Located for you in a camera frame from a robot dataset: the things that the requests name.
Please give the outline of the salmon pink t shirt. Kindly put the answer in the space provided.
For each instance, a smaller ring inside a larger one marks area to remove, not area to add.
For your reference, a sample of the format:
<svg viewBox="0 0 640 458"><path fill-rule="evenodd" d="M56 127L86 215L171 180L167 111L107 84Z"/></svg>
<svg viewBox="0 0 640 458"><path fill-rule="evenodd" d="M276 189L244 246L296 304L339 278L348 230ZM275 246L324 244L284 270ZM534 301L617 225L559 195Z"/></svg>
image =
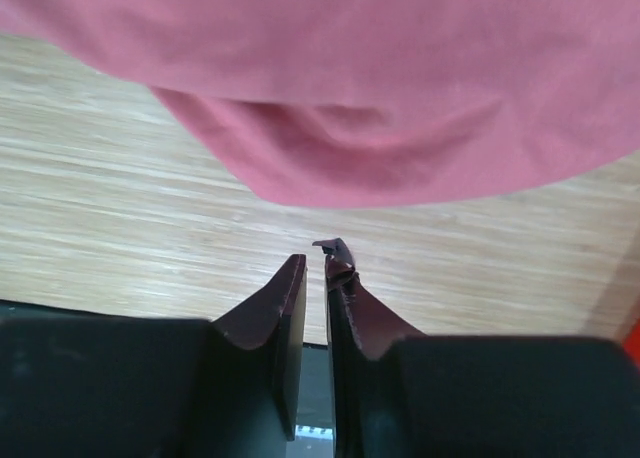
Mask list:
<svg viewBox="0 0 640 458"><path fill-rule="evenodd" d="M639 147L639 0L1 0L147 87L259 197L447 202Z"/></svg>

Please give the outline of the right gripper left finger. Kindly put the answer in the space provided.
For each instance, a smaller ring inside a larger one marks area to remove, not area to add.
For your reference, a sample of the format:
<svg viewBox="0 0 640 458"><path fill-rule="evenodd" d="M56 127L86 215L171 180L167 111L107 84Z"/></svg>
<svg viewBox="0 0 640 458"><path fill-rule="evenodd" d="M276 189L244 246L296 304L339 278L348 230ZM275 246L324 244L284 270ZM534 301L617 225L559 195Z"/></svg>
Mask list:
<svg viewBox="0 0 640 458"><path fill-rule="evenodd" d="M259 290L212 322L227 400L224 423L247 441L292 441L306 313L306 256L293 254Z"/></svg>

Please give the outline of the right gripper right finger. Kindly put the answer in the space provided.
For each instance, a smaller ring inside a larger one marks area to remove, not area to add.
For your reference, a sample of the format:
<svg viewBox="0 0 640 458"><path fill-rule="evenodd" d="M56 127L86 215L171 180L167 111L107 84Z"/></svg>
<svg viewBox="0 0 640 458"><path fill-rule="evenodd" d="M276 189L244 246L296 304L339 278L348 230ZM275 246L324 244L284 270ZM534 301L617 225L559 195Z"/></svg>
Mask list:
<svg viewBox="0 0 640 458"><path fill-rule="evenodd" d="M407 392L393 346L424 333L364 287L342 239L313 245L325 255L335 455L410 457Z"/></svg>

